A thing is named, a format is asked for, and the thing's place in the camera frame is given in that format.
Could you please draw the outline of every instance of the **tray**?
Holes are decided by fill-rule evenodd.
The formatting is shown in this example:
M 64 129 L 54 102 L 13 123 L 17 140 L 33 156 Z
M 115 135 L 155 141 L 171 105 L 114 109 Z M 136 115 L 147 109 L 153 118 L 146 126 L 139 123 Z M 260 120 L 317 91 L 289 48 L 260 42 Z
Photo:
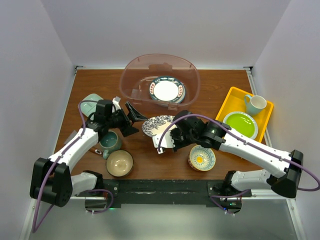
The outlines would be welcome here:
M 215 119 L 222 122 L 225 116 L 231 112 L 246 112 L 246 105 L 244 101 L 246 94 L 253 96 L 253 94 L 249 92 L 243 91 L 235 86 L 232 86 L 227 96 L 225 97 L 222 107 L 220 108 L 220 111 Z M 253 116 L 253 119 L 256 121 L 256 124 L 258 125 L 258 134 L 254 140 L 258 141 L 259 143 L 261 143 L 262 139 L 264 138 L 264 134 L 273 109 L 274 104 L 267 100 L 265 109 L 263 109 L 256 116 Z

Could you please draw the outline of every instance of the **wooden table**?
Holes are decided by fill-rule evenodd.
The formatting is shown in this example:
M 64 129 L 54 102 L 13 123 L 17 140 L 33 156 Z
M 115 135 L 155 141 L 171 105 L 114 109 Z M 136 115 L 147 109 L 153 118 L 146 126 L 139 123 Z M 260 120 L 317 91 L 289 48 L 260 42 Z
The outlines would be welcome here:
M 58 137 L 56 151 L 64 146 L 70 134 L 81 126 L 78 103 L 87 95 L 96 93 L 104 99 L 122 97 L 119 91 L 119 79 L 122 70 L 79 70 L 72 87 L 69 102 L 64 115 L 61 131 Z M 230 89 L 235 86 L 247 92 L 252 92 L 245 70 L 200 70 L 201 89 L 197 101 L 190 111 L 215 119 L 220 107 Z M 124 107 L 126 100 L 121 100 Z M 146 117 L 154 114 L 142 112 Z M 134 126 L 141 130 L 142 122 Z M 167 149 L 158 154 L 152 139 L 142 131 L 126 138 L 122 137 L 118 129 L 115 130 L 122 138 L 122 149 L 130 152 L 134 159 L 132 172 L 125 179 L 224 179 L 230 170 L 253 171 L 258 166 L 229 153 L 214 150 L 216 163 L 212 170 L 200 172 L 193 170 L 188 162 L 188 154 L 193 145 L 181 148 L 178 152 Z M 76 164 L 72 175 L 84 170 L 91 170 L 103 174 L 105 179 L 113 179 L 106 169 L 106 161 L 92 152 L 87 152 Z

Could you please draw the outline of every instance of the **light blue mug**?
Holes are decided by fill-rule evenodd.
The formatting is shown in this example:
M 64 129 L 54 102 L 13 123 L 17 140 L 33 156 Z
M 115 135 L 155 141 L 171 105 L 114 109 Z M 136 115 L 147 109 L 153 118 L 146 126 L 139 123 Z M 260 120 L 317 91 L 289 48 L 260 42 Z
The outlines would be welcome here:
M 103 152 L 102 157 L 107 159 L 109 155 L 117 151 L 122 146 L 121 138 L 114 131 L 109 130 L 109 132 L 101 139 L 99 142 L 100 148 Z
M 245 112 L 250 116 L 255 116 L 260 113 L 266 106 L 267 101 L 258 95 L 251 96 L 249 94 L 244 96 Z

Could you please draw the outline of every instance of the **light green dish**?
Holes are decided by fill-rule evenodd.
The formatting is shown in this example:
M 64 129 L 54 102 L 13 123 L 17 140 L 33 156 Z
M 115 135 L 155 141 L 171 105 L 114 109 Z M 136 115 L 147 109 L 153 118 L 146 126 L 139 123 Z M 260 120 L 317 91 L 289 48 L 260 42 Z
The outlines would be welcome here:
M 225 116 L 223 122 L 248 138 L 255 139 L 258 135 L 258 125 L 256 121 L 245 112 L 230 112 Z

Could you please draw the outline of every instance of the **transparent pink bin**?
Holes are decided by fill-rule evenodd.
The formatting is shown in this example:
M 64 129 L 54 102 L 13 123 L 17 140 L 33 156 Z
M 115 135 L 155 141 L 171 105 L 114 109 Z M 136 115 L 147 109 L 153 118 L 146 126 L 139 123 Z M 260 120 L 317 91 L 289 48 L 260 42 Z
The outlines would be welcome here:
M 157 77 L 171 76 L 183 83 L 185 97 L 181 103 L 153 100 L 150 83 Z M 173 115 L 188 110 L 199 95 L 200 75 L 189 61 L 169 54 L 147 54 L 133 59 L 124 69 L 120 92 L 138 111 Z

